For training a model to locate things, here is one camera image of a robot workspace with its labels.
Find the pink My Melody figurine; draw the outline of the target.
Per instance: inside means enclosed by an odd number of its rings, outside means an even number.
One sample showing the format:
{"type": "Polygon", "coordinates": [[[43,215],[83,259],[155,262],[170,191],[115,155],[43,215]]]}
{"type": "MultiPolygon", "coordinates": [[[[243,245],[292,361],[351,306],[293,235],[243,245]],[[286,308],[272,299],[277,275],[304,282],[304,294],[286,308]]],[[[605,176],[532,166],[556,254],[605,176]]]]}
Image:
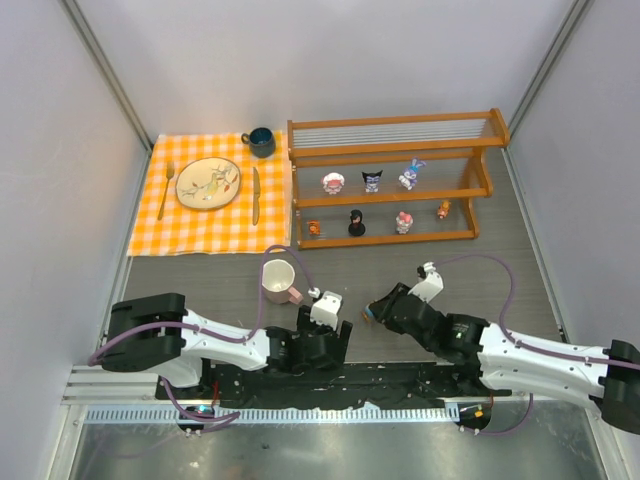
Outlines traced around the pink My Melody figurine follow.
{"type": "Polygon", "coordinates": [[[411,214],[401,211],[396,216],[396,232],[398,234],[407,234],[413,225],[413,217],[411,214]]]}

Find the black purple Kuromi figurine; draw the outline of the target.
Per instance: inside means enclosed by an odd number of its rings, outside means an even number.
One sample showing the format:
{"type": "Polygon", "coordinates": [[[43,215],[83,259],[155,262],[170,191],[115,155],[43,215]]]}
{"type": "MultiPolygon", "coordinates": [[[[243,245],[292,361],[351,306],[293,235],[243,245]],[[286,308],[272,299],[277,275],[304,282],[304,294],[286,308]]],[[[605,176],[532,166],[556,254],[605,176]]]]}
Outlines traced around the black purple Kuromi figurine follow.
{"type": "Polygon", "coordinates": [[[362,172],[361,175],[364,182],[364,191],[366,193],[377,193],[379,191],[383,170],[377,172],[362,172]]]}

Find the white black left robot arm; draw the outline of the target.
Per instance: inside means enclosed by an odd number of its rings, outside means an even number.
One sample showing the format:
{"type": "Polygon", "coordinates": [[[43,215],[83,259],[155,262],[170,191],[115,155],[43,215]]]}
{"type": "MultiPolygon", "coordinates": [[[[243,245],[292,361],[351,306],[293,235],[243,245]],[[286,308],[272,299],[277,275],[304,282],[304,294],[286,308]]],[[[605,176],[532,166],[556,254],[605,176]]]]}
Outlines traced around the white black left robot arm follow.
{"type": "Polygon", "coordinates": [[[342,297],[326,291],[299,307],[295,329],[251,331],[187,309],[178,293],[122,301],[112,307],[107,340],[89,364],[110,372],[151,372],[176,388],[198,385],[207,361],[283,375],[333,370],[345,361],[353,329],[338,319],[341,306],[342,297]]]}

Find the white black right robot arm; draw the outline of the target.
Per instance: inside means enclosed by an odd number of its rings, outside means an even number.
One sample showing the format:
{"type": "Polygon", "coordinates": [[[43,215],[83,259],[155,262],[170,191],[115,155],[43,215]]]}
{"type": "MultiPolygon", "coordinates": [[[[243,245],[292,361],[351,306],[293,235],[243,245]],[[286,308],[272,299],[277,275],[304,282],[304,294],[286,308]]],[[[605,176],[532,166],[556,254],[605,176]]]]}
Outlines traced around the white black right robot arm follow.
{"type": "Polygon", "coordinates": [[[402,283],[367,305],[364,315],[412,337],[489,390],[570,402],[618,430],[639,432],[639,350],[629,342],[593,347],[524,335],[483,318],[442,313],[402,283]]]}

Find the pink mug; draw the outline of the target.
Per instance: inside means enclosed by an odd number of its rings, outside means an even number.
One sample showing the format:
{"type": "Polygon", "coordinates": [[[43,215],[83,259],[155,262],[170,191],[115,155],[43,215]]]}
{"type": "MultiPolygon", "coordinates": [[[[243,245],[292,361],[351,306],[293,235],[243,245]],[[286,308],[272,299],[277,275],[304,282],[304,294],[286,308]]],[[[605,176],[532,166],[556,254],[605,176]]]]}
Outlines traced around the pink mug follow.
{"type": "Polygon", "coordinates": [[[269,260],[263,265],[262,290],[272,303],[298,305],[303,301],[303,295],[294,286],[295,279],[294,267],[285,260],[269,260]]]}

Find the purple bunny figurine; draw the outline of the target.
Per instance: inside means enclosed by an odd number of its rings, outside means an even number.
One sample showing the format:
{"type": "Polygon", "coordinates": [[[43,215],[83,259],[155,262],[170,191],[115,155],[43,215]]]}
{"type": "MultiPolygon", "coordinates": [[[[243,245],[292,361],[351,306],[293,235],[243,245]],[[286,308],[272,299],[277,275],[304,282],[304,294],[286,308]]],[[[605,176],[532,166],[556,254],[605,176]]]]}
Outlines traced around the purple bunny figurine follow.
{"type": "Polygon", "coordinates": [[[398,181],[402,187],[411,191],[417,184],[417,177],[420,169],[426,165],[424,160],[413,158],[410,164],[404,169],[404,171],[398,177],[398,181]]]}

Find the yellow minion figurine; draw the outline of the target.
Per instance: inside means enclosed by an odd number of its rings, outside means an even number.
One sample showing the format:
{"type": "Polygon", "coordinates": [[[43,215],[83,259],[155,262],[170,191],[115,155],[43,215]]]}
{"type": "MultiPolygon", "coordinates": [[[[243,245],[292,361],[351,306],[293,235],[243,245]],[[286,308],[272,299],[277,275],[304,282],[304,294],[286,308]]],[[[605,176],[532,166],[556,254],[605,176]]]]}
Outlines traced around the yellow minion figurine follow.
{"type": "Polygon", "coordinates": [[[375,317],[373,316],[373,313],[371,312],[371,310],[368,307],[363,309],[362,315],[363,315],[363,318],[369,323],[371,323],[371,322],[373,322],[375,320],[375,317]]]}

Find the pink white round figurine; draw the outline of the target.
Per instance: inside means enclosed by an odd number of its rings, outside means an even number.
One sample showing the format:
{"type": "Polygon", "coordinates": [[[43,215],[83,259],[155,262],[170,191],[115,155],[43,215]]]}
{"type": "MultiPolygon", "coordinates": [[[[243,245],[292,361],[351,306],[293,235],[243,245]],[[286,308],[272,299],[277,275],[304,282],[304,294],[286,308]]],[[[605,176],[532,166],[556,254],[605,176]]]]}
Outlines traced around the pink white round figurine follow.
{"type": "Polygon", "coordinates": [[[331,172],[322,178],[321,184],[326,193],[329,195],[336,195],[343,189],[345,185],[345,178],[338,172],[331,172]]]}

